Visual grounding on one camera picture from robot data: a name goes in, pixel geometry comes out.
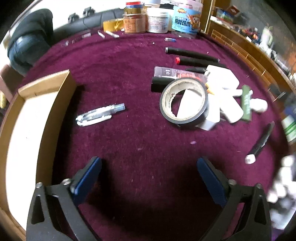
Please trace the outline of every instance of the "blue jeans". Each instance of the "blue jeans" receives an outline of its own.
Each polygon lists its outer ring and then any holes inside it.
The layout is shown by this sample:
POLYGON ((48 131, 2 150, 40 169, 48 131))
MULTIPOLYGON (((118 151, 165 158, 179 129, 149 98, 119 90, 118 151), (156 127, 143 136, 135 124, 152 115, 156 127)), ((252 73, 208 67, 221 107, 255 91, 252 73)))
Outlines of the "blue jeans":
POLYGON ((29 34, 18 38, 9 50, 11 67, 25 76, 50 46, 41 34, 29 34))

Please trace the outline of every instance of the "blue gripper pad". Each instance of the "blue gripper pad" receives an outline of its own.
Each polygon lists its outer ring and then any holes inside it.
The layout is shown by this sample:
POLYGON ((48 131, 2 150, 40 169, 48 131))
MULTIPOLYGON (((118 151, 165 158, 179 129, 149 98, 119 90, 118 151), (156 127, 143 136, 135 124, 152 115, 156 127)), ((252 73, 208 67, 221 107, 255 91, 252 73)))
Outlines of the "blue gripper pad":
POLYGON ((72 199, 75 206, 83 203, 87 194, 92 189, 94 183, 98 179, 98 175, 102 169, 101 158, 94 156, 85 168, 79 170, 73 177, 70 186, 72 199))
POLYGON ((224 207, 227 203, 225 189, 217 176, 203 158, 198 158, 196 166, 215 204, 219 204, 221 207, 224 207))

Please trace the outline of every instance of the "red cap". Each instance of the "red cap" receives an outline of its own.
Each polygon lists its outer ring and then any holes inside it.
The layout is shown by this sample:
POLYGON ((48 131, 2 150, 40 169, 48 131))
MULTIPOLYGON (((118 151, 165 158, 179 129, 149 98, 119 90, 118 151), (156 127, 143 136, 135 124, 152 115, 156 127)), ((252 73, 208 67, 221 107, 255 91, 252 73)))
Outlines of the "red cap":
POLYGON ((127 2, 126 5, 138 5, 141 4, 141 2, 127 2))
POLYGON ((180 58, 179 57, 176 57, 176 64, 179 64, 180 63, 180 58))

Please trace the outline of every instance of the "person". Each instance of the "person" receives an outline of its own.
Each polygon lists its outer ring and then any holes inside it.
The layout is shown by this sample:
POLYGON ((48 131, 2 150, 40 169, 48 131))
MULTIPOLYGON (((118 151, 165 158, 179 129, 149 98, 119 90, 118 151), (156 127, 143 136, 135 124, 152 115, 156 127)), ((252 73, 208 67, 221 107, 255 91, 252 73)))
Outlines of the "person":
POLYGON ((26 16, 14 31, 7 48, 11 67, 25 76, 53 45, 52 12, 40 9, 26 16))

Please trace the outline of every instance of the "maroon carpet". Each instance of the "maroon carpet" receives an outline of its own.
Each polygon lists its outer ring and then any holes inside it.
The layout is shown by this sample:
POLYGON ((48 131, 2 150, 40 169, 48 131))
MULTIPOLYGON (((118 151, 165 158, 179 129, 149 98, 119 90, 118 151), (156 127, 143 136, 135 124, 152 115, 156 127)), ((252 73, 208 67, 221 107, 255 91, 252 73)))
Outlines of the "maroon carpet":
POLYGON ((79 209, 102 240, 198 240, 221 208, 197 172, 197 158, 207 156, 226 177, 244 185, 259 182, 267 190, 288 149, 277 108, 255 74, 210 38, 165 42, 175 35, 119 34, 119 39, 95 34, 67 47, 57 44, 23 82, 70 69, 79 85, 61 128, 53 183, 72 177, 99 156, 102 172, 79 209), (268 101, 267 112, 253 113, 251 123, 220 122, 212 131, 170 124, 159 110, 160 93, 150 91, 154 67, 186 67, 177 66, 165 47, 219 58, 239 79, 239 88, 247 84, 253 98, 268 101), (126 111, 88 127, 75 123, 78 114, 114 103, 125 103, 126 111), (276 126, 266 147, 253 165, 246 165, 245 155, 271 121, 276 126))

